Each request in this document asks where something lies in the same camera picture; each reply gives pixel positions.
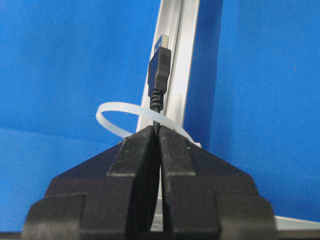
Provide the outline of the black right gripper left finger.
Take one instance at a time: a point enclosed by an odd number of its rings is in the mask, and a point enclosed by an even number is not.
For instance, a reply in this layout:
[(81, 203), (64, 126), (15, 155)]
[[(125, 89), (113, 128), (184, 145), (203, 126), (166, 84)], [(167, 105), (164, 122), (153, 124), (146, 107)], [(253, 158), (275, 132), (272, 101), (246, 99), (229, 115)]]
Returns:
[(54, 177), (30, 208), (24, 240), (131, 240), (157, 204), (153, 126)]

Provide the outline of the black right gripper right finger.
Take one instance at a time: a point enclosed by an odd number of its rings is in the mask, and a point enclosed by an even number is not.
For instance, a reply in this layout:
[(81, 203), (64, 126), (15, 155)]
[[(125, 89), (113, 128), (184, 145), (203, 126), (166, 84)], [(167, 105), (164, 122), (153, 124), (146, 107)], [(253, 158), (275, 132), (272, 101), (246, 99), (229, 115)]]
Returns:
[(271, 204), (244, 171), (159, 130), (164, 230), (173, 240), (274, 240)]

